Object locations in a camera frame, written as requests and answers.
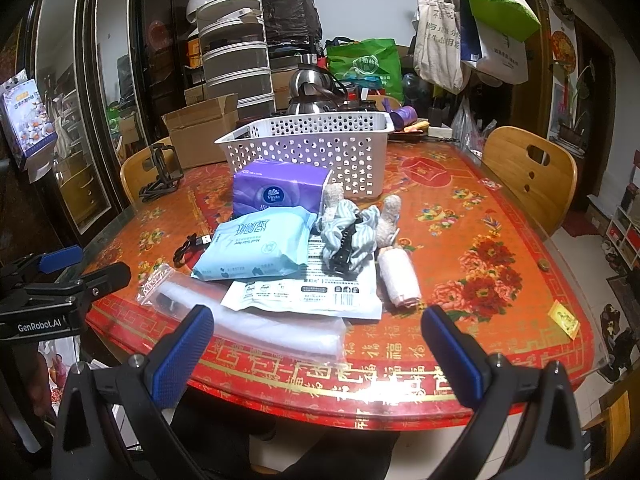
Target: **red floral tablecloth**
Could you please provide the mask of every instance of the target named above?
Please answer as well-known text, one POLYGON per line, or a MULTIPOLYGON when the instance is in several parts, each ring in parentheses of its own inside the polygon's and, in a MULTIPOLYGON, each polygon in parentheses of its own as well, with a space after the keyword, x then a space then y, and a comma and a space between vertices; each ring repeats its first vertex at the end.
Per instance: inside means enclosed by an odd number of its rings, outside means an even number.
MULTIPOLYGON (((389 193, 402 197, 399 243, 411 255, 425 304, 441 304, 487 352, 537 367, 559 359, 577 383, 593 368, 591 326, 536 231, 505 190, 484 177, 452 146, 389 144, 385 188, 376 202, 389 193), (538 265, 542 259, 546 272, 538 265), (580 320, 573 341, 547 315, 554 300, 580 320)), ((174 329, 171 319, 136 303, 138 287, 161 262, 171 262, 187 235, 209 233, 228 219, 230 186, 226 164, 197 168, 177 192, 143 206, 92 265, 122 260, 134 275, 129 287, 89 313, 97 331, 127 351, 146 353, 174 329)), ((464 423, 469 412, 434 362, 419 320, 420 308, 390 309, 378 323, 354 324, 345 341, 348 362, 339 366, 214 338, 191 384, 318 424, 423 430, 464 423)))

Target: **yellow packet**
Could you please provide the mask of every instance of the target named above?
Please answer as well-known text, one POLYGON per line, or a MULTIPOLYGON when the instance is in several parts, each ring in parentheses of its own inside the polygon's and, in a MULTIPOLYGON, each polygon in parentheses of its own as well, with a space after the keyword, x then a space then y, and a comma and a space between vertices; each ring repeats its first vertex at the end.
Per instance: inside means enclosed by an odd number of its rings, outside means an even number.
POLYGON ((549 317, 553 319, 571 339, 575 339, 580 329, 580 321, 575 319, 575 316, 567 310, 567 307, 558 300, 555 300, 554 304, 551 305, 549 317))

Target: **red mat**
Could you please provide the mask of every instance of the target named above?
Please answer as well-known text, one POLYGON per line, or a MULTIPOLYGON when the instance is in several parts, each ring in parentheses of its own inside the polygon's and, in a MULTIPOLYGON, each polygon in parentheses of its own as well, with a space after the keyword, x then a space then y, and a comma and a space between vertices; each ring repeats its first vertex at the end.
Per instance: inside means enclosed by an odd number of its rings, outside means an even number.
POLYGON ((584 211, 567 212, 562 227, 574 238, 598 234, 598 230, 584 217, 584 211))

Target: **person's hand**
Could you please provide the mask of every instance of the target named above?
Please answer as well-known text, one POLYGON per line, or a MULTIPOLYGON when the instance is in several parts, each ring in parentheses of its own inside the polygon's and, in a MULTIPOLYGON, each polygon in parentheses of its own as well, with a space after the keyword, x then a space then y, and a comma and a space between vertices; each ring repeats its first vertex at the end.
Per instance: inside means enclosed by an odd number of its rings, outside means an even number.
POLYGON ((49 370, 44 355, 37 352, 38 367, 27 383, 27 394, 33 404, 33 413, 44 416, 51 409, 51 387, 49 386, 49 370))

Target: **glass tabletop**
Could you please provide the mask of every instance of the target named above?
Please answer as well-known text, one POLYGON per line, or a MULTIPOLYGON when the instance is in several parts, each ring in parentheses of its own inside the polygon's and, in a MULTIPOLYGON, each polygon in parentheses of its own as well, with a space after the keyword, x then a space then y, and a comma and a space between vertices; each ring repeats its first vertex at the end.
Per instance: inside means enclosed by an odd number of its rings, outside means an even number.
MULTIPOLYGON (((189 170, 178 191, 131 205, 92 240, 82 262, 59 281, 117 260, 132 271, 130 287, 95 302, 89 313, 99 333, 129 352, 147 353, 175 328, 174 320, 137 304, 138 287, 153 268, 171 262, 187 235, 208 234, 229 218, 230 189, 226 164, 189 170)), ((441 304, 488 353, 500 351, 514 364, 541 367, 560 359, 576 387, 606 362, 599 325, 558 248, 477 157, 444 143, 390 142, 383 195, 358 204, 379 203, 392 193, 402 198, 398 243, 412 258, 424 304, 441 304), (483 179, 498 186, 491 189, 483 179), (469 302, 471 289, 480 285, 500 308, 486 314, 486 306, 469 302), (548 318, 554 300, 580 320, 575 340, 548 318)), ((336 365, 214 338, 192 384, 319 424, 422 430, 462 423, 469 412, 455 400, 420 335, 423 307, 388 308, 378 323, 354 323, 344 342, 346 361, 336 365)))

